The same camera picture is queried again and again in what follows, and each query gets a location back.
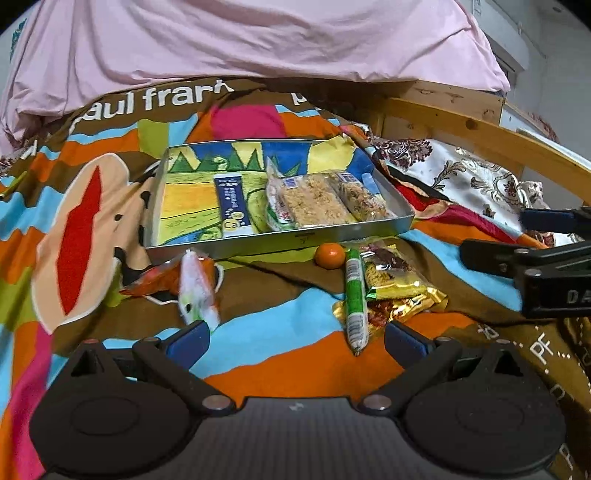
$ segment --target cartoon illustration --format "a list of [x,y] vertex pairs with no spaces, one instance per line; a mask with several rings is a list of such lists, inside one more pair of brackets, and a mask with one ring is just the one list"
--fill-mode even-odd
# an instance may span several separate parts
[[212,141],[171,148],[157,219],[157,243],[182,244],[222,237],[213,182],[214,175],[220,172],[241,173],[252,229],[255,233],[269,232],[265,221],[267,158],[288,177],[323,171],[331,165],[361,179],[361,174],[371,168],[365,152],[346,135],[327,141]]
[[151,266],[141,245],[141,224],[153,182],[153,177],[130,182],[129,169],[114,153],[80,170],[37,247],[31,293],[47,332],[93,312],[118,267],[122,284],[129,284]]

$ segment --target small orange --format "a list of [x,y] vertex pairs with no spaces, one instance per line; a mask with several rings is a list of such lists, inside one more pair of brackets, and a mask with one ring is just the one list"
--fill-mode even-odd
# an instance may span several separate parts
[[345,264],[345,249],[339,244],[322,244],[316,249],[314,261],[326,270],[340,268]]

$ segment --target green sausage stick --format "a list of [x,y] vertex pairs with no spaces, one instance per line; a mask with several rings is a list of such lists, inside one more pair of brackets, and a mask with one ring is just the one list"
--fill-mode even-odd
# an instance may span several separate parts
[[369,341],[368,306],[365,300],[363,261],[359,250],[350,249],[346,255],[345,305],[347,307],[347,340],[358,356]]

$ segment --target pink bed sheet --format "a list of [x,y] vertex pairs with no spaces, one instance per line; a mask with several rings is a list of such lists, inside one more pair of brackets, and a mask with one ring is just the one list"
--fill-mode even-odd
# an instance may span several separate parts
[[0,154],[106,93],[195,76],[509,90],[456,0],[41,0],[0,102]]

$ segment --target white wall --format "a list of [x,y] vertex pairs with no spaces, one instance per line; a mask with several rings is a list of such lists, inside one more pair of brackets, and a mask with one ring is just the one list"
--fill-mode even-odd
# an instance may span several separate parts
[[548,62],[540,115],[565,147],[591,159],[591,33],[544,21],[543,46]]
[[536,0],[495,0],[499,10],[512,27],[519,31],[530,52],[530,66],[517,76],[514,88],[508,93],[507,101],[525,112],[537,112],[542,95],[542,77],[546,68],[544,53],[540,52],[542,20],[536,7]]

